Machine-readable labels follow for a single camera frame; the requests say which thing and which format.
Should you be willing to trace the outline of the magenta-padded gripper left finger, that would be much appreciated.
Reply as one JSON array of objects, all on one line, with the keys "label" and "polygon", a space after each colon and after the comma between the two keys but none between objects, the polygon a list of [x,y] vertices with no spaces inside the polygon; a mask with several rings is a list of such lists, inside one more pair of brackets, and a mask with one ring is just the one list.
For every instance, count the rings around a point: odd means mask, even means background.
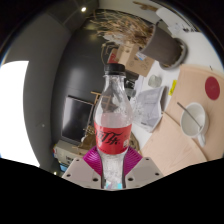
[{"label": "magenta-padded gripper left finger", "polygon": [[63,179],[84,188],[102,188],[102,162],[96,147],[83,158],[75,158],[62,176]]}]

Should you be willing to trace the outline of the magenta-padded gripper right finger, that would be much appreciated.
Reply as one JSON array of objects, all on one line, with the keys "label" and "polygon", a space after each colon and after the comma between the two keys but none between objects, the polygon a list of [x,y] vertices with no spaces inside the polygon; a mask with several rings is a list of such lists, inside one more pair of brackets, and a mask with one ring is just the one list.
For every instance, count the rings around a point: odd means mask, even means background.
[{"label": "magenta-padded gripper right finger", "polygon": [[142,157],[135,149],[129,147],[123,161],[123,188],[143,187],[159,180],[163,174],[150,157]]}]

